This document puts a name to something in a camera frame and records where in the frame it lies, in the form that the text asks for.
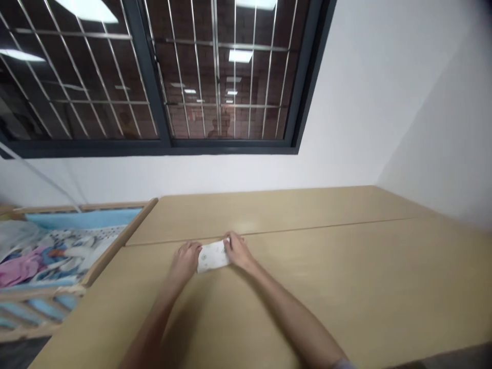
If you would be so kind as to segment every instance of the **window frame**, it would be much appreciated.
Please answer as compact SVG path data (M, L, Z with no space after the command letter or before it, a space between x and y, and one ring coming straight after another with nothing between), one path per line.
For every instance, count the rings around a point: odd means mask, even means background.
M283 139L175 139L169 132L159 72L144 0L121 0L127 16L137 62L160 139L151 140L18 140L0 141L23 158L117 157L163 155L280 154L296 155L318 77L336 0L311 0L307 10L299 60ZM0 150L3 158L10 155Z

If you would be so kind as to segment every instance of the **crib rail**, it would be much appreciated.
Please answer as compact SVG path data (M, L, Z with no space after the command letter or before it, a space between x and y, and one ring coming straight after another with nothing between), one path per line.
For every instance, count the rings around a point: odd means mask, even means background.
M62 324L62 319L52 317L40 311L32 304L31 300L40 300L46 305L61 313L64 317L70 313L70 309L56 300L59 296L70 296L76 300L80 299L86 289L80 285L69 287L35 289L22 292L0 293L0 317L11 326L0 326L0 342L15 341L35 337L51 336ZM35 320L26 319L14 314L5 308L5 303L15 306Z

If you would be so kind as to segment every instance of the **floor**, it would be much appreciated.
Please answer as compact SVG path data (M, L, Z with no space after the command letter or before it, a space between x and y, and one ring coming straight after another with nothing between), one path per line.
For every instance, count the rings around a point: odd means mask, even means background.
M49 338L0 344L0 368L27 369ZM490 369L492 343L400 365L393 369Z
M0 344L0 368L27 369L48 340L49 337Z

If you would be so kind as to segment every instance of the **hand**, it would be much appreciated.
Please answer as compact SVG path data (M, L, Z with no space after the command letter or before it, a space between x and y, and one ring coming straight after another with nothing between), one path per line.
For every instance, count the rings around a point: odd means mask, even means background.
M250 272L257 262L248 250L246 240L233 231L226 232L225 238L227 237L231 239L230 242L227 239L224 240L227 257L244 271Z
M168 276L173 285L183 288L193 277L198 267L200 251L201 243L196 241L188 241L175 251Z

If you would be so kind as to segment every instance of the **wooden crib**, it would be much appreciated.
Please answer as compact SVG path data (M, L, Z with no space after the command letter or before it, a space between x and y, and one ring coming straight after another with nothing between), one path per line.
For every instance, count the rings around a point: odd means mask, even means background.
M15 341L35 337L51 336L58 329L63 320L55 319L50 315L43 313L32 305L28 304L29 300L41 300L51 308L60 312L64 317L70 313L70 309L64 304L57 301L56 298L61 296L70 296L78 301L84 296L86 290L94 283L104 268L109 264L111 259L116 255L118 250L125 245L128 239L133 235L135 230L140 226L143 220L157 204L154 198L148 202L129 202L129 203L112 203L99 205L82 205L80 209L83 212L95 210L116 210L116 209L138 209L141 208L138 215L125 227L118 237L111 243L107 250L91 266L87 274L80 283L71 286L49 287L49 288L32 288L19 292L2 292L0 291L0 304L13 304L22 309L29 315L36 318L36 322L23 319L7 309L0 307L0 317L12 323L15 328L0 326L0 342ZM73 213L72 207L54 207L54 208L23 208L14 209L10 206L0 206L0 219L9 216L11 219L25 220L25 214L40 213Z

